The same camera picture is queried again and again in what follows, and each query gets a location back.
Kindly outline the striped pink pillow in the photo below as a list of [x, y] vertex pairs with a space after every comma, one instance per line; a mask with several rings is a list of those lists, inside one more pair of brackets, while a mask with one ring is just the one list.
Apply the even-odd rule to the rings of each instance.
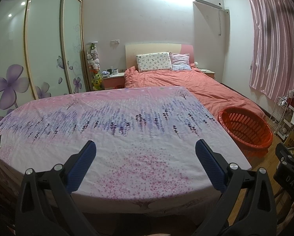
[[191, 70], [190, 67], [190, 54], [176, 54], [170, 53], [173, 71]]

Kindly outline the wall power outlet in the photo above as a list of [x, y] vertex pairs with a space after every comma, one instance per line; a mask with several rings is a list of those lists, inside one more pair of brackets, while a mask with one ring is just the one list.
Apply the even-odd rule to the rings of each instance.
[[118, 44], [120, 44], [120, 40], [111, 40], [110, 44], [111, 45], [118, 45]]

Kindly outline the sliding floral wardrobe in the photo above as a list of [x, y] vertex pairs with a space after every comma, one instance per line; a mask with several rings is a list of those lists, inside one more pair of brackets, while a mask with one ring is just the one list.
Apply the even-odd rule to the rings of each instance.
[[0, 0], [0, 121], [37, 99], [88, 90], [83, 0]]

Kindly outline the orange plastic laundry basket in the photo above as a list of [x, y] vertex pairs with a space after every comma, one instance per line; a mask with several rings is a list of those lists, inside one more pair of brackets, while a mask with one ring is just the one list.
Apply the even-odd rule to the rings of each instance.
[[256, 113], [241, 107], [227, 107], [217, 120], [246, 157], [263, 157], [273, 142], [267, 122]]

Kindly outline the white wall air conditioner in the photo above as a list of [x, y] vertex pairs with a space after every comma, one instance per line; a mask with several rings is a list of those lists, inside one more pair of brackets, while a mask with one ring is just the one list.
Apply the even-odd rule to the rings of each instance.
[[230, 14], [229, 10], [224, 8], [224, 0], [194, 0], [193, 2], [195, 4], [203, 4], [214, 9], [222, 10], [226, 15]]

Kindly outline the brown cardboard box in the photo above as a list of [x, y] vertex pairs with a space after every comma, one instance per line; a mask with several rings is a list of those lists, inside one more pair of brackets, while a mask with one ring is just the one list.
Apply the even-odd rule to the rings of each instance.
[[286, 138], [284, 145], [287, 148], [293, 148], [294, 147], [294, 131], [291, 131], [288, 135], [288, 137]]

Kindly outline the white mug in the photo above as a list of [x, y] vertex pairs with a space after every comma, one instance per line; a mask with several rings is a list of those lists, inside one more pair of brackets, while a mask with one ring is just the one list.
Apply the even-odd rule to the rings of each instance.
[[117, 68], [113, 69], [113, 70], [112, 70], [112, 74], [113, 74], [113, 75], [117, 75], [117, 74], [119, 74], [119, 70], [118, 70]]

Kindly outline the hanging plush toy organizer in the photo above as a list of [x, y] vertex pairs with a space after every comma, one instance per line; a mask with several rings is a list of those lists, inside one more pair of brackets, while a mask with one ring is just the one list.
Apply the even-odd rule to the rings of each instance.
[[100, 73], [100, 60], [98, 57], [98, 51], [96, 48], [96, 42], [88, 44], [86, 53], [88, 69], [91, 77], [91, 84], [93, 91], [104, 90], [103, 79]]

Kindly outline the pink left nightstand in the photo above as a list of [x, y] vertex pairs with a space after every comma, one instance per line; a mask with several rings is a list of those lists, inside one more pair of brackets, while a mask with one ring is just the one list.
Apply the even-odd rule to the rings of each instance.
[[103, 78], [104, 89], [123, 89], [125, 87], [125, 73], [118, 73]]

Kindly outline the floral pink purple tablecloth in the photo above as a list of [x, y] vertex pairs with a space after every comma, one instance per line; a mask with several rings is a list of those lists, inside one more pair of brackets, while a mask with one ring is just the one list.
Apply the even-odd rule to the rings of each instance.
[[203, 139], [227, 162], [250, 163], [186, 88], [142, 87], [31, 101], [0, 121], [0, 181], [18, 192], [87, 141], [96, 157], [73, 198], [90, 213], [168, 215], [219, 197], [195, 153]]

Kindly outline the pink satin curtain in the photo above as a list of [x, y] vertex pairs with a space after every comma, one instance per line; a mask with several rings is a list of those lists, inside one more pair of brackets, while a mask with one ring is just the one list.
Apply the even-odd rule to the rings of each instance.
[[254, 25], [249, 86], [275, 100], [294, 89], [294, 2], [249, 3]]

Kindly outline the right nightstand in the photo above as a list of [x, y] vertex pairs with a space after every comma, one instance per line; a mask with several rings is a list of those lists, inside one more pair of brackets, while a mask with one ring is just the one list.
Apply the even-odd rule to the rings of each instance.
[[202, 73], [206, 74], [208, 77], [215, 79], [215, 73], [208, 69], [199, 69]]

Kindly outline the floral white pillow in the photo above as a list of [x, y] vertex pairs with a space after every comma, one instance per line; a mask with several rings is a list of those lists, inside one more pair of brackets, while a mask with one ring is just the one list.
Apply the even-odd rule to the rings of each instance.
[[156, 70], [172, 70], [169, 52], [136, 55], [137, 69], [140, 73]]

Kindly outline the coral red bed duvet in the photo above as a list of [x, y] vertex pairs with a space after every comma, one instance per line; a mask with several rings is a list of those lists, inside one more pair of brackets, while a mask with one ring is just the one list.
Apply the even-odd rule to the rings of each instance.
[[182, 86], [192, 93], [203, 106], [217, 117], [226, 107], [242, 107], [265, 118], [265, 113], [252, 100], [219, 83], [191, 65], [191, 70], [155, 70], [140, 73], [130, 67], [125, 71], [125, 87]]

